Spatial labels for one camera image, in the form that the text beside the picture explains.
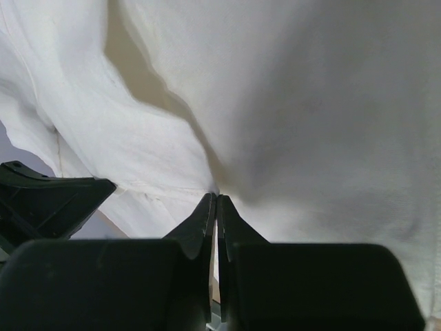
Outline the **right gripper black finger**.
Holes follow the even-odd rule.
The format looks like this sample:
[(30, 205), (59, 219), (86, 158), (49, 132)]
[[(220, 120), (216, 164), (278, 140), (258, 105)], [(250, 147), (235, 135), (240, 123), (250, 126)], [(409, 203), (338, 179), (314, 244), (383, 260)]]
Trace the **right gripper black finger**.
[(221, 319), (229, 330), (423, 330), (390, 250), (366, 243), (270, 243), (217, 199)]

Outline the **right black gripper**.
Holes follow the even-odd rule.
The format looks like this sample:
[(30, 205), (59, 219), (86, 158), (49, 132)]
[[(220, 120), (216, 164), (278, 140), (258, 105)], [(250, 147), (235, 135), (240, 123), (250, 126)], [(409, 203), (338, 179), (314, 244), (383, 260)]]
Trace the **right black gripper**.
[(162, 239), (69, 239), (116, 190), (1, 164), (2, 330), (204, 330), (216, 195)]

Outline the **cream white t shirt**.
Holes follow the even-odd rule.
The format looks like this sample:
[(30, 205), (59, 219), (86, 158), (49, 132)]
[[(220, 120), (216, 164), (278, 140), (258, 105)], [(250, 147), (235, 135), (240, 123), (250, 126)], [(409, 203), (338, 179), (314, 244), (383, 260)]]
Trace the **cream white t shirt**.
[(163, 236), (206, 192), (274, 241), (367, 242), (440, 318), (439, 1), (1, 2), (1, 122)]

